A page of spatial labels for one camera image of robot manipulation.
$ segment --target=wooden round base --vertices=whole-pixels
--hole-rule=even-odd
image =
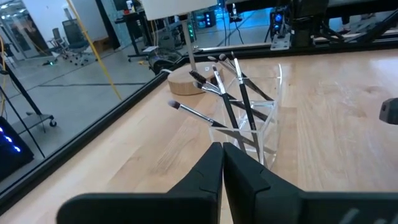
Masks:
[[[223,79],[223,68],[221,65],[214,62],[200,62],[196,63],[197,72],[204,76],[209,82],[214,77],[214,71],[212,66],[216,65],[220,73],[221,79]],[[193,86],[194,78],[189,74],[191,71],[191,65],[184,65],[181,68],[174,70],[168,77],[170,91],[176,95],[189,96],[204,93],[200,89]]]

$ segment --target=light wood tabletop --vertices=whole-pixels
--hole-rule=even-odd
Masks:
[[[284,73],[280,148],[272,171],[304,190],[398,191],[398,126],[378,120],[398,97],[398,51],[242,60]],[[170,108],[211,116],[215,96],[172,95],[167,82],[15,204],[1,224],[55,223],[61,204],[87,192],[166,192],[211,144],[208,126]],[[231,223],[223,197],[221,222]]]

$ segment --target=clear acrylic brush holder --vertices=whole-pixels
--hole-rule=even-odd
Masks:
[[[279,147],[279,120],[278,111],[279,104],[282,99],[282,70],[280,65],[276,67],[267,67],[262,74],[263,77],[251,76],[246,73],[249,79],[258,86],[262,92],[271,97],[273,101],[265,100],[261,95],[246,86],[250,106],[252,110],[256,110],[265,116],[254,115],[256,130],[252,131],[246,110],[241,109],[235,105],[234,102],[243,103],[242,94],[239,88],[239,80],[234,78],[231,83],[225,85],[226,91],[236,100],[229,100],[232,104],[233,112],[238,122],[239,129],[232,128],[224,101],[219,98],[216,103],[215,113],[212,119],[226,126],[227,128],[210,127],[210,138],[213,142],[231,142],[236,147],[240,148],[238,140],[231,137],[225,132],[239,132],[241,136],[250,140],[250,144],[244,142],[244,149],[249,156],[260,162],[266,168],[271,169],[277,155]],[[255,144],[253,135],[258,138],[258,144]]]

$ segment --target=yellow pole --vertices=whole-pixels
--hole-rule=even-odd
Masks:
[[[68,2],[68,5],[69,5],[70,9],[71,9],[72,12],[73,12],[73,14],[74,14],[75,17],[76,17],[76,20],[77,20],[77,22],[79,23],[79,26],[80,26],[81,30],[83,31],[83,34],[85,35],[87,41],[90,43],[90,47],[91,47],[91,49],[93,50],[94,55],[95,55],[95,57],[97,58],[99,65],[101,66],[101,68],[102,68],[102,70],[104,71],[106,77],[108,78],[108,81],[109,81],[109,83],[111,84],[113,91],[114,91],[115,94],[118,96],[119,100],[122,100],[122,97],[120,96],[120,93],[118,92],[118,90],[116,89],[115,85],[113,84],[112,78],[111,78],[111,76],[109,75],[108,70],[106,69],[104,63],[102,62],[100,56],[98,55],[97,50],[96,50],[95,47],[94,47],[94,44],[92,43],[90,37],[88,36],[87,31],[86,31],[86,28],[84,27],[83,23],[81,22],[80,17],[79,17],[79,15],[78,15],[77,12],[76,12],[75,7],[73,7],[73,5],[72,5],[72,3],[70,2],[70,0],[67,0],[67,2]]]

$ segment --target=white wall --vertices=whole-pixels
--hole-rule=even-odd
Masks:
[[[68,19],[63,10],[68,6],[66,0],[23,0],[23,2],[45,41],[53,38],[52,29],[57,27],[61,36],[66,38],[62,26],[62,22]],[[72,3],[92,41],[108,36],[95,0],[74,0]]]

